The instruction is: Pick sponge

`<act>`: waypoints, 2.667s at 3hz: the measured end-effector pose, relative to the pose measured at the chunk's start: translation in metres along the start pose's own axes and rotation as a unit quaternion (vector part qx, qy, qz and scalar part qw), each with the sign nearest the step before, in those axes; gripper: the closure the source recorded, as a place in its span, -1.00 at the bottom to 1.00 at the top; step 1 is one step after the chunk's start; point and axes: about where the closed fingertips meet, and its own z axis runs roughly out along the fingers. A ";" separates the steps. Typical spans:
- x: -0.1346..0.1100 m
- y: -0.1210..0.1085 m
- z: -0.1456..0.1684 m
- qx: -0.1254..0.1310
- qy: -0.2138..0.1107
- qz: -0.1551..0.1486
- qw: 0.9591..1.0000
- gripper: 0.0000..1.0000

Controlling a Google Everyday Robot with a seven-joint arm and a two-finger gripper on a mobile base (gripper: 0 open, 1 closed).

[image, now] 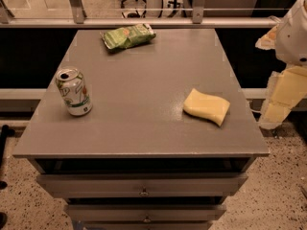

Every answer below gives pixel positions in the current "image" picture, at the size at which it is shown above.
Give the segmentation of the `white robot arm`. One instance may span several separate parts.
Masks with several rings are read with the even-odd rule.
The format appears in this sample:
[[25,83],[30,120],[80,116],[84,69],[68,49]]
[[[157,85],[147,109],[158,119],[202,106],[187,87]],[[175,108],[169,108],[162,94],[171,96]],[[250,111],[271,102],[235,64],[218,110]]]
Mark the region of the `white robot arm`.
[[272,72],[269,77],[258,121],[263,129],[275,129],[307,95],[307,1],[296,0],[255,47],[275,50],[276,58],[286,64],[281,73]]

